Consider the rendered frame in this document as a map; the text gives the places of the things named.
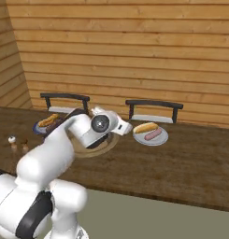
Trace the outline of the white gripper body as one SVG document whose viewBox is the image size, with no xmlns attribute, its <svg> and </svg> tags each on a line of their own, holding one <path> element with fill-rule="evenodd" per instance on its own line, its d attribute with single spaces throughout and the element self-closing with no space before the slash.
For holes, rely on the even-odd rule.
<svg viewBox="0 0 229 239">
<path fill-rule="evenodd" d="M 132 129 L 133 129 L 133 126 L 129 121 L 125 121 L 123 123 L 123 133 L 124 134 L 130 133 L 132 131 Z"/>
</svg>

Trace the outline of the yellow hot dog bun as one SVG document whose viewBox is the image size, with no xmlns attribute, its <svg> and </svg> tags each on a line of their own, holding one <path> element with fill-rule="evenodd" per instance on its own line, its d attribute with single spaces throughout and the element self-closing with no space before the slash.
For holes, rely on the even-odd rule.
<svg viewBox="0 0 229 239">
<path fill-rule="evenodd" d="M 143 123 L 136 126 L 133 130 L 135 134 L 142 134 L 158 129 L 159 126 L 154 122 Z"/>
<path fill-rule="evenodd" d="M 46 119 L 41 120 L 37 125 L 39 127 L 46 127 L 51 125 L 53 122 L 55 122 L 57 119 L 59 118 L 58 114 L 52 114 L 51 116 L 49 116 Z"/>
</svg>

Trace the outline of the pink sausage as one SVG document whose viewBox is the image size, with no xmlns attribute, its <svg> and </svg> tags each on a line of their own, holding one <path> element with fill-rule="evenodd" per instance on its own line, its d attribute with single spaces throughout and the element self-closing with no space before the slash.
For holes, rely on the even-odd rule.
<svg viewBox="0 0 229 239">
<path fill-rule="evenodd" d="M 149 134 L 146 134 L 144 139 L 147 141 L 150 141 L 151 139 L 155 138 L 162 132 L 161 128 L 156 129 L 155 131 L 150 132 Z"/>
</svg>

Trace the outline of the grey plate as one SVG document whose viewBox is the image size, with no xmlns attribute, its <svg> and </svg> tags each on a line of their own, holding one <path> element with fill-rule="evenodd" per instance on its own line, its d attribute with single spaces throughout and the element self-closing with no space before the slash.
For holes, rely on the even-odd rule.
<svg viewBox="0 0 229 239">
<path fill-rule="evenodd" d="M 150 141 L 145 140 L 144 137 L 145 137 L 146 134 L 149 134 L 152 131 L 146 132 L 146 133 L 142 133 L 142 134 L 135 134 L 133 132 L 133 137 L 134 137 L 134 139 L 138 143 L 140 143 L 142 145 L 146 145 L 146 146 L 160 146 L 160 145 L 164 144 L 168 140 L 168 133 L 161 126 L 159 126 L 159 128 L 162 129 L 162 132 L 158 136 L 156 136 L 155 138 L 151 139 Z"/>
</svg>

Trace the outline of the tan wooden bowl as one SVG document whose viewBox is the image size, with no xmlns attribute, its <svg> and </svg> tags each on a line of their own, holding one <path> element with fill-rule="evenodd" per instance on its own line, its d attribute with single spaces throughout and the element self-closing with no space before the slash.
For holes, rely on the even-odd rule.
<svg viewBox="0 0 229 239">
<path fill-rule="evenodd" d="M 76 159 L 93 158 L 103 155 L 112 150 L 120 139 L 117 134 L 110 133 L 107 139 L 102 142 L 97 148 L 85 148 L 72 133 L 68 133 L 67 135 L 74 147 Z"/>
</svg>

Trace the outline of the blue plate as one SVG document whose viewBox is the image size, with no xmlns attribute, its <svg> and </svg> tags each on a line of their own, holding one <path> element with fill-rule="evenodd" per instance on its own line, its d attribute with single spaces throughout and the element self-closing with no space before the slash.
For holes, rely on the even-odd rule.
<svg viewBox="0 0 229 239">
<path fill-rule="evenodd" d="M 53 122 L 51 125 L 46 126 L 46 127 L 39 127 L 37 124 L 39 123 L 36 122 L 34 127 L 33 127 L 33 131 L 35 134 L 47 134 L 49 132 L 51 132 L 55 126 L 60 122 L 60 119 L 57 119 L 55 122 Z"/>
</svg>

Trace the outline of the black chair with white seat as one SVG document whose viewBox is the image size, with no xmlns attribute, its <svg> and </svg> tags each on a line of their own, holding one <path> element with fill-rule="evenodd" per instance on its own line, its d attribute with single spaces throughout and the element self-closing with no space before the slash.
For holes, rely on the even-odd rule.
<svg viewBox="0 0 229 239">
<path fill-rule="evenodd" d="M 173 109 L 172 120 L 174 123 L 177 122 L 178 110 L 183 108 L 182 104 L 172 103 L 167 101 L 153 101 L 153 100 L 126 100 L 125 103 L 130 106 L 129 108 L 129 119 L 134 116 L 134 109 L 136 105 L 157 105 L 163 107 L 170 107 Z"/>
<path fill-rule="evenodd" d="M 45 99 L 47 109 L 49 112 L 71 113 L 73 111 L 72 107 L 52 106 L 51 102 L 50 102 L 51 98 L 66 98 L 66 99 L 80 100 L 83 104 L 84 112 L 86 114 L 89 113 L 89 110 L 88 110 L 88 102 L 90 101 L 89 96 L 79 95 L 79 94 L 74 94 L 74 93 L 41 92 L 40 97 Z"/>
</svg>

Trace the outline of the brown pepper shaker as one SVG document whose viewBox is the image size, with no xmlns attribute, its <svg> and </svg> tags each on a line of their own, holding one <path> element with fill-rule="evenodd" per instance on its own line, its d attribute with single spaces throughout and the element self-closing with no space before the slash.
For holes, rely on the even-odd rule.
<svg viewBox="0 0 229 239">
<path fill-rule="evenodd" d="M 28 140 L 24 140 L 21 142 L 22 153 L 26 154 L 29 151 Z"/>
</svg>

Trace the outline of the white-topped salt shaker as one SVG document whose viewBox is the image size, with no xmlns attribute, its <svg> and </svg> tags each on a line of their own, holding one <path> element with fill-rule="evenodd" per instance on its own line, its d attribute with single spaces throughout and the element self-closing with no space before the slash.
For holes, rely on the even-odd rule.
<svg viewBox="0 0 229 239">
<path fill-rule="evenodd" d="M 18 146 L 17 146 L 17 143 L 16 143 L 16 137 L 15 136 L 10 136 L 7 140 L 11 146 L 11 149 L 14 153 L 17 152 L 17 149 L 18 149 Z"/>
</svg>

